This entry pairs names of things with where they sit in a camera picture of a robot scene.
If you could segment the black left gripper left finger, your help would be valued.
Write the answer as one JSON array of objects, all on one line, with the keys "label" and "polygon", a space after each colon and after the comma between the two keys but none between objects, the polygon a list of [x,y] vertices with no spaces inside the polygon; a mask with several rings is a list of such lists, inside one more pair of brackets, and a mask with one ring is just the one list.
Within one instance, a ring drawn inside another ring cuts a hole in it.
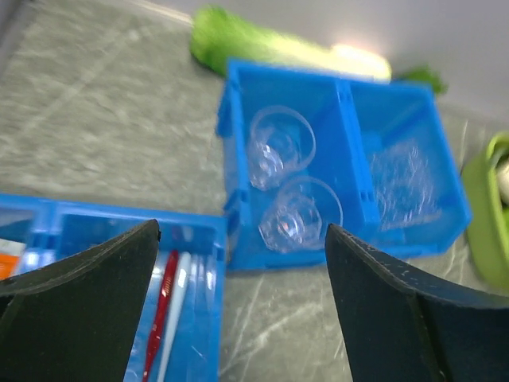
[{"label": "black left gripper left finger", "polygon": [[1,282],[3,381],[121,381],[160,240],[132,229]]}]

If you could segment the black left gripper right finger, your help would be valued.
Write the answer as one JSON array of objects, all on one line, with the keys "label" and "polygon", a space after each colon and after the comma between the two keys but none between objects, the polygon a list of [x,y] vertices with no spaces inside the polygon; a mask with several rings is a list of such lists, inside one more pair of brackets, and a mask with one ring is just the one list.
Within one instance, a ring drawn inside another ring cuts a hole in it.
[{"label": "black left gripper right finger", "polygon": [[353,380],[507,380],[506,297],[431,275],[335,224],[324,249]]}]

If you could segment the clear plastic tray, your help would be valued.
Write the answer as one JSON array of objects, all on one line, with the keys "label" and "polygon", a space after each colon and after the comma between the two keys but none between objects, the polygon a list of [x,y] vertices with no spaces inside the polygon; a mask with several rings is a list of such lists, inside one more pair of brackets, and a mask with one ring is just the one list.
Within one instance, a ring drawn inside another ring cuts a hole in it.
[{"label": "clear plastic tray", "polygon": [[435,221],[441,215],[428,160],[413,139],[368,157],[383,232]]}]

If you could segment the clear faceted plastic cup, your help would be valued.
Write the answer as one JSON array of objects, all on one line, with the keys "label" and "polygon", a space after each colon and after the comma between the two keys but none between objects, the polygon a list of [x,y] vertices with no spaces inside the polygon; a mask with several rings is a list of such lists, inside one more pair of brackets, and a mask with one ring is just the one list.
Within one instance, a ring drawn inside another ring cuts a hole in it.
[{"label": "clear faceted plastic cup", "polygon": [[271,251],[316,251],[330,224],[342,225],[343,206],[336,192],[315,177],[290,179],[263,213],[258,230]]}]

